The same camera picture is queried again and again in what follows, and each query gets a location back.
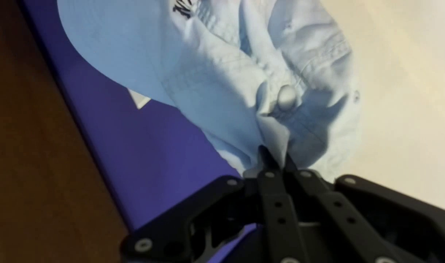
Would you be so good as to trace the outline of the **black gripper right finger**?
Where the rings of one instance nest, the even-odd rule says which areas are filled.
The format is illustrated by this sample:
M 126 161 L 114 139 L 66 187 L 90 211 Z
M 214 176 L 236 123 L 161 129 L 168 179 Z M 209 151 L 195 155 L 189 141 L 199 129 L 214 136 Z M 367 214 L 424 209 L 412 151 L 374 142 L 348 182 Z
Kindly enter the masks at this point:
M 386 241 L 352 201 L 319 173 L 300 170 L 291 157 L 285 173 L 294 187 L 307 263 L 424 263 Z

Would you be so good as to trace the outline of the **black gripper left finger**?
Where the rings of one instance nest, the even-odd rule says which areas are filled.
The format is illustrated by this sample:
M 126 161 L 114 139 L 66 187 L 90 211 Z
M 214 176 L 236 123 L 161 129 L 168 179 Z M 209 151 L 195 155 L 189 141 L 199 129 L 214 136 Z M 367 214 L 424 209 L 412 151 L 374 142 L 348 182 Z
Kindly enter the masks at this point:
M 284 171 L 266 147 L 259 149 L 262 171 L 257 176 L 263 205 L 269 259 L 272 263 L 307 263 L 307 250 L 298 227 Z

